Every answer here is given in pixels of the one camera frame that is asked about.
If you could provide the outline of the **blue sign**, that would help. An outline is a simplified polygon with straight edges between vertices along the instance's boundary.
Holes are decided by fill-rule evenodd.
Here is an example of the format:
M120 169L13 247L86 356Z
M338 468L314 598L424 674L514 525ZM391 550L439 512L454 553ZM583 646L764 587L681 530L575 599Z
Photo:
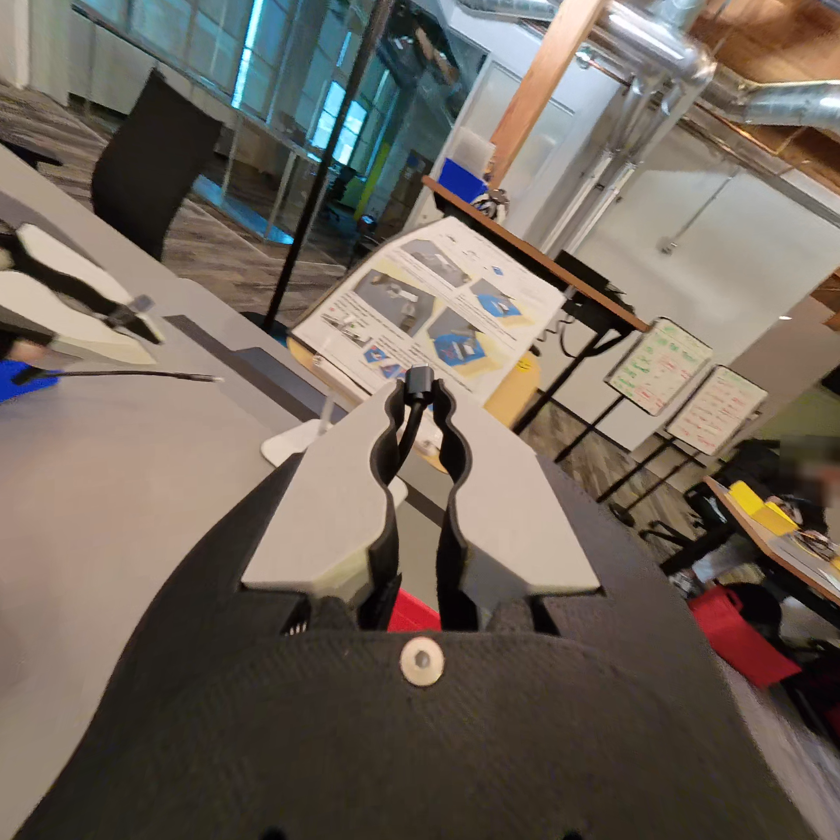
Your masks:
M441 165L437 183L474 207L490 200L487 182L447 156Z

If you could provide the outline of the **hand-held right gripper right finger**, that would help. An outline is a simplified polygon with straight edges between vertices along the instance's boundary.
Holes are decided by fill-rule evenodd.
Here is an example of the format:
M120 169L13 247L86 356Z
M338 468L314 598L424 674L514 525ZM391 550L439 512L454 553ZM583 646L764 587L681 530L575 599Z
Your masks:
M602 584L535 452L466 392L434 390L439 460L453 486L437 546L442 623L488 623L511 601Z

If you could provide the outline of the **wooden standing desk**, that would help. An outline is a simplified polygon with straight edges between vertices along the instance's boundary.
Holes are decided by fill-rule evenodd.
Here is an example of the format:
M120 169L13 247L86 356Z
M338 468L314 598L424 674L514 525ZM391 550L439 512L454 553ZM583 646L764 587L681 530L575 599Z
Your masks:
M434 195L438 211L445 216L455 217L480 236L498 247L506 255L514 258L522 267L533 275L547 282L558 291L573 291L578 296L591 302L591 308L600 312L602 328L594 331L593 338L579 351L572 362L542 392L539 399L520 415L512 426L512 432L520 435L552 400L554 394L572 377L572 374L588 359L606 352L622 342L631 333L645 333L652 325L639 318L634 312L610 299L597 290L585 279L558 265L550 257L538 251L516 235L506 230L499 223L490 220L478 209L469 205L456 194L440 185L429 175L424 175L422 183Z

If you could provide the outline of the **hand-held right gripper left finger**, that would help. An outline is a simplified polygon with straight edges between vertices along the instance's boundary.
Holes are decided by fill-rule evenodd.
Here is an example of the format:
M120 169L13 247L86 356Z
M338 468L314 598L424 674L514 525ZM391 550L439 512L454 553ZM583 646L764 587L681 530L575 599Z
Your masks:
M243 572L256 592L339 598L361 621L388 621L400 589L396 411L387 382L304 452Z

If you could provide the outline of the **black metal post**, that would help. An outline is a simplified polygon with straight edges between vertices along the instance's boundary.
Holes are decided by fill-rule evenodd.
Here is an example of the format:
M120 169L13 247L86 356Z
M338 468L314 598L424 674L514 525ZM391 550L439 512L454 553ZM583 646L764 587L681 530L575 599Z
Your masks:
M295 236L288 250L287 257L277 280L268 309L262 323L260 324L260 328L268 334L271 334L276 328L280 304L287 292L293 270L295 269L303 247L307 242L313 219L319 209L326 186L328 171L333 161L333 154L343 130L350 105L359 90L360 84L364 78L364 74L370 64L375 49L384 34L385 27L388 18L392 13L394 4L394 1L374 2L371 10L371 16L364 29L360 47L351 68L350 77L344 87L343 98L339 105L339 110L336 115L332 131L329 135L327 145L324 148L321 162L318 165L310 194L302 209Z

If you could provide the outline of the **wooden workbench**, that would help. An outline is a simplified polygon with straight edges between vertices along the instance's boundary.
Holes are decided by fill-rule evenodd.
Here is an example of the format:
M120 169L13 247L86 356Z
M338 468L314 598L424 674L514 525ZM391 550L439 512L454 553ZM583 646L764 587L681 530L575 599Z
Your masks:
M800 530L775 537L730 500L728 488L709 477L704 483L761 552L756 564L763 570L765 581L839 628L838 560L824 560L806 548L799 538Z

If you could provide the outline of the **blue plastic bin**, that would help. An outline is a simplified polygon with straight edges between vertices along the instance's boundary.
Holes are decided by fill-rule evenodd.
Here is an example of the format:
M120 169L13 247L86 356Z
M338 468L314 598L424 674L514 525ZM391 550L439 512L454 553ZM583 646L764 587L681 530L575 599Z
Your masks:
M3 360L1 362L1 403L56 385L58 380L59 377L54 371L43 371L24 362Z

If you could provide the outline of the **dark USB hub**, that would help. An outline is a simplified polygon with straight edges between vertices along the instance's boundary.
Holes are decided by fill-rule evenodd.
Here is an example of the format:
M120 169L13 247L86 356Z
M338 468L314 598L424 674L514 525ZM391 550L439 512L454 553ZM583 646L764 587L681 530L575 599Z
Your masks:
M148 317L154 302L146 295L140 295L127 303L120 303L104 319L113 330L125 330L136 337L153 344L163 344L165 336Z

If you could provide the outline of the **wooden post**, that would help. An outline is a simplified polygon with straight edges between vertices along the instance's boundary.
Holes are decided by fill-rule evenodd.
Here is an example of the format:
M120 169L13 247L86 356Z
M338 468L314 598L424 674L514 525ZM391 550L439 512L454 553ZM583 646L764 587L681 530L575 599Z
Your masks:
M560 5L518 89L490 138L489 186L501 186L572 59L602 15L605 1Z

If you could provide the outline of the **red plastic bin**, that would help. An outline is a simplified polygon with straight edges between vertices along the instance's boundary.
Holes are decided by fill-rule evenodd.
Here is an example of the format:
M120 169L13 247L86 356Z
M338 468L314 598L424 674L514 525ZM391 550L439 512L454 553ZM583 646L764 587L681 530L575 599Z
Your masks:
M435 633L441 628L440 617L435 609L410 595L403 588L399 589L386 628L389 633Z

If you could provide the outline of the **whiteboard with writing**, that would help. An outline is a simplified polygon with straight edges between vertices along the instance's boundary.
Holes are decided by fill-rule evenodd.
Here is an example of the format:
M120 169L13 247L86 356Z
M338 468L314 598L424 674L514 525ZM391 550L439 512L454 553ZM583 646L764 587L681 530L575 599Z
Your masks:
M670 418L665 434L700 455L714 456L754 417L767 396L762 387L717 364Z
M643 413L659 416L711 361L713 349L665 317L657 318L603 383Z

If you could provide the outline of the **red bag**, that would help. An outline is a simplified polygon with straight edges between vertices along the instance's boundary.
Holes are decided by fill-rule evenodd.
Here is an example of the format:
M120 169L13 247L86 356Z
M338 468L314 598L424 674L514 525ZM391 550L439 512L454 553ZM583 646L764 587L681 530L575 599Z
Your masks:
M757 584L717 584L687 605L712 650L753 687L802 673L779 636L779 603Z

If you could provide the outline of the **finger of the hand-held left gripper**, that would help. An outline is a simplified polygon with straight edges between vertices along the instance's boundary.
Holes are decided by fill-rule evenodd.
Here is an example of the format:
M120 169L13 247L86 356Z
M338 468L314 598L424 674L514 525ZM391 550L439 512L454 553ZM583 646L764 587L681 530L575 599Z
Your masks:
M41 228L24 224L1 233L2 270L15 271L105 322L131 322L139 304L103 270Z
M30 364L41 370L77 361L151 367L152 352L131 332L113 330L99 316L50 307L38 317L2 307L2 361Z

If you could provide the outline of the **hub cable grey plug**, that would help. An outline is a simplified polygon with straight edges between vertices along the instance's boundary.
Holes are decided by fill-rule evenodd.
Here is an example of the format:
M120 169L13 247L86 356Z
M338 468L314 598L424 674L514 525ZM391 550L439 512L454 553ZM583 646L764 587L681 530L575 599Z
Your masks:
M162 379L171 379L180 382L194 382L203 384L222 384L224 378L222 376L203 373L186 373L173 371L49 371L37 374L31 380L32 382L40 382L43 380L59 380L69 378L93 378L93 377L154 377Z

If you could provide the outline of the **yellow plastic object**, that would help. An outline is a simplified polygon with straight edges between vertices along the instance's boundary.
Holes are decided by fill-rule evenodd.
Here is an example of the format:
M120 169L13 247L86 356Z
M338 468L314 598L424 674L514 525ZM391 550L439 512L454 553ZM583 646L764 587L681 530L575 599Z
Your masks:
M779 504L763 500L747 483L739 480L729 488L730 500L753 522L775 537L783 537L800 530L800 526Z

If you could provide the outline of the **black cable black plug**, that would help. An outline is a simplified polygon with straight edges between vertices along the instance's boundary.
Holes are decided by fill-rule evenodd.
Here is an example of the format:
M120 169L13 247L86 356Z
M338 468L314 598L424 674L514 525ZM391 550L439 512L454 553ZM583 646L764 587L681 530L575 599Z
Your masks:
M409 456L424 415L435 395L434 370L429 365L416 365L407 370L398 395L396 420L396 467L401 468Z

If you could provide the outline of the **silver ventilation duct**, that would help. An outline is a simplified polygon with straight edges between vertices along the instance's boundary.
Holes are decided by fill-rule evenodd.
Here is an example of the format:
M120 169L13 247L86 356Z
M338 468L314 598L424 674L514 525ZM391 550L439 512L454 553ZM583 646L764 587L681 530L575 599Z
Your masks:
M601 156L548 237L574 252L650 151L697 102L738 125L838 133L838 80L762 83L720 66L688 35L704 2L657 2L651 12L606 2L588 41L635 77Z

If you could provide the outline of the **black office chair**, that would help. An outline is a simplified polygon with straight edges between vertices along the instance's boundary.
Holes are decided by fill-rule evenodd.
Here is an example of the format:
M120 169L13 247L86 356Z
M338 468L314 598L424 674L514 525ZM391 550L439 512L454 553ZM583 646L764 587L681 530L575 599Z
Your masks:
M223 126L152 69L93 169L92 212L162 261L172 221L212 158Z

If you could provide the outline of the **white stand base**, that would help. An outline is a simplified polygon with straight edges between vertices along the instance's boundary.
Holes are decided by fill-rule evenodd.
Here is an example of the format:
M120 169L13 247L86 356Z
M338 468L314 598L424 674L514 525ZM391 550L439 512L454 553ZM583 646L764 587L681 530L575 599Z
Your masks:
M260 453L274 467L281 466L289 457L304 452L319 436L329 430L318 419L304 422L284 433L268 438L260 446Z

